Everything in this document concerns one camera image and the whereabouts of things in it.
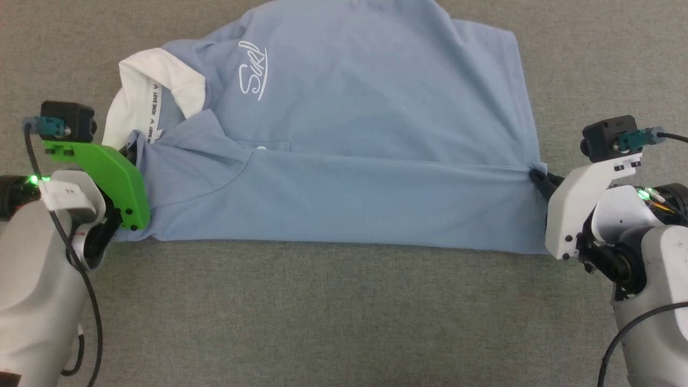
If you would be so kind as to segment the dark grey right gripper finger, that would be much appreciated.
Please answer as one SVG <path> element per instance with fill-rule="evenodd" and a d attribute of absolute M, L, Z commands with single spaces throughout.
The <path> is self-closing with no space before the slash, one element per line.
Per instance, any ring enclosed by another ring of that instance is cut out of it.
<path fill-rule="evenodd" d="M 539 169 L 531 169 L 529 171 L 529 177 L 546 201 L 551 199 L 552 195 L 564 181 L 562 176 L 544 173 Z"/>

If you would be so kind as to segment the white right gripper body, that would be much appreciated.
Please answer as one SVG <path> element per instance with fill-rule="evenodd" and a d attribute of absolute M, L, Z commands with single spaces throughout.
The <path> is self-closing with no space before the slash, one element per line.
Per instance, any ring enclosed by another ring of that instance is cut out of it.
<path fill-rule="evenodd" d="M 545 246 L 557 260 L 575 254 L 575 237 L 610 184 L 634 175 L 642 153 L 601 161 L 574 169 L 550 197 Z"/>

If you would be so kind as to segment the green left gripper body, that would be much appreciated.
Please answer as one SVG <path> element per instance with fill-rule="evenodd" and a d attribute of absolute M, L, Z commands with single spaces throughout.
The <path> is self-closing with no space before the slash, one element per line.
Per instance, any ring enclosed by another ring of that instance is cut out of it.
<path fill-rule="evenodd" d="M 151 220 L 144 179 L 119 150 L 85 142 L 43 140 L 55 161 L 78 165 L 119 210 L 123 228 L 144 230 Z"/>

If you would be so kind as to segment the light blue polo shirt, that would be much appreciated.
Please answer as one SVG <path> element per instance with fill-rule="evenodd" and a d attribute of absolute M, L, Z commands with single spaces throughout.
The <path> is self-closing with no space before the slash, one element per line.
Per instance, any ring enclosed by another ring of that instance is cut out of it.
<path fill-rule="evenodd" d="M 273 0 L 119 63 L 103 144 L 150 224 L 119 241 L 545 253 L 545 170 L 513 32 L 435 0 Z"/>

